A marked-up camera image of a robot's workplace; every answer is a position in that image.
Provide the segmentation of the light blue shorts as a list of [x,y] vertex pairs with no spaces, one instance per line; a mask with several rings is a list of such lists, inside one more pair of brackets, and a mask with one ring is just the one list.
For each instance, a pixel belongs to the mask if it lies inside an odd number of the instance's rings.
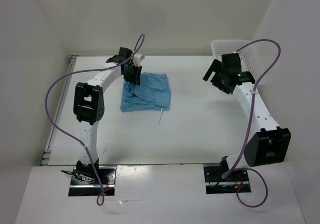
[[167,74],[143,72],[140,75],[140,84],[124,81],[121,94],[120,110],[133,111],[160,111],[158,123],[161,122],[163,111],[170,107],[171,90]]

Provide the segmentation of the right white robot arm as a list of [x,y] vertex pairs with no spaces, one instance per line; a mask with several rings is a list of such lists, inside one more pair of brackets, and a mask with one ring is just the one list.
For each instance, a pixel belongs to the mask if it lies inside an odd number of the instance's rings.
[[248,126],[244,145],[238,154],[225,156],[220,162],[219,174],[231,180],[237,169],[281,163],[291,140],[291,132],[282,128],[264,104],[256,80],[249,71],[243,71],[238,53],[222,55],[215,59],[203,77],[240,103]]

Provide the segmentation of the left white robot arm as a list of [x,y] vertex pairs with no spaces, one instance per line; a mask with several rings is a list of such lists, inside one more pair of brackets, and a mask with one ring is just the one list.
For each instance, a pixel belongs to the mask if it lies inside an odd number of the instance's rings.
[[106,60],[103,70],[87,82],[75,86],[73,111],[80,123],[80,141],[84,151],[76,163],[76,174],[90,184],[100,177],[97,154],[98,124],[104,115],[104,92],[119,77],[134,85],[140,84],[143,54],[134,54],[121,47],[117,55]]

